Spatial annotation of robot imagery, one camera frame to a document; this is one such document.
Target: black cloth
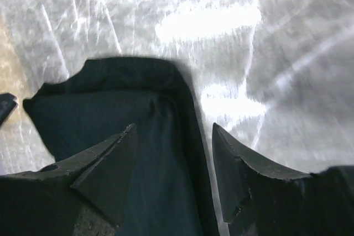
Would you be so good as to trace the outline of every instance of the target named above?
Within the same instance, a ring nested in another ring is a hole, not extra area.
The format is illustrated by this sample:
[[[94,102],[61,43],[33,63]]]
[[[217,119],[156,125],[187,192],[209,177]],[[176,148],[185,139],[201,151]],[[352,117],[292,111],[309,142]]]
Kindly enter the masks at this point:
[[[87,60],[23,106],[56,161],[137,125],[139,152],[116,235],[219,234],[192,95],[173,63]]]

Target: brown stain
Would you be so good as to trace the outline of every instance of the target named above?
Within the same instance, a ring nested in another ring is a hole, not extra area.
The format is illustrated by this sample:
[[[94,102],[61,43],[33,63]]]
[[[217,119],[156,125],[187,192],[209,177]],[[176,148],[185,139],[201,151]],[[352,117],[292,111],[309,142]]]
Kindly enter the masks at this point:
[[[5,125],[21,121],[26,115],[22,100],[30,96],[22,65],[8,37],[5,25],[0,19],[0,93],[10,92],[17,97],[19,106],[9,116]]]

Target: black fabric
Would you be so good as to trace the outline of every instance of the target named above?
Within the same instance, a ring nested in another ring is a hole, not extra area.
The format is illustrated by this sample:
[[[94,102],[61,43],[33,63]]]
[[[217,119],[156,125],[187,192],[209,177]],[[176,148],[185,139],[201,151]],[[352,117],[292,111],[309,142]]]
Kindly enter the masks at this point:
[[[140,146],[117,235],[218,235],[194,103],[172,63],[87,60],[23,106],[56,161],[137,125]]]

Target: gray tabletop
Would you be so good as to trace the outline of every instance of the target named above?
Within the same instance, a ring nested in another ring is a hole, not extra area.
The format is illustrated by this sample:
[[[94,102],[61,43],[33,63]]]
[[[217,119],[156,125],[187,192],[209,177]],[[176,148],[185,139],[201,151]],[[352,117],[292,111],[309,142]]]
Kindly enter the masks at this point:
[[[88,57],[157,56],[195,92],[208,153],[218,122],[297,170],[354,163],[354,0],[0,4],[0,88],[19,102]],[[53,162],[21,107],[0,130],[0,159],[6,173]]]

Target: scratched metal surface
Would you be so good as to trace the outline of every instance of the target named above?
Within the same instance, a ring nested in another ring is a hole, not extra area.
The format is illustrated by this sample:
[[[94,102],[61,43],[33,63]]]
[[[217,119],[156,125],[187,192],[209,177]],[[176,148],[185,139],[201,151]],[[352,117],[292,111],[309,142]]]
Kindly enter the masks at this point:
[[[209,151],[218,122],[246,145],[301,171],[354,162],[354,0],[0,4],[3,42],[12,47],[2,49],[13,56],[3,53],[3,72],[12,74],[0,84],[18,91],[19,100],[43,82],[77,73],[88,57],[165,57],[192,74]],[[21,108],[16,112],[0,134],[4,171],[51,163],[28,117]]]

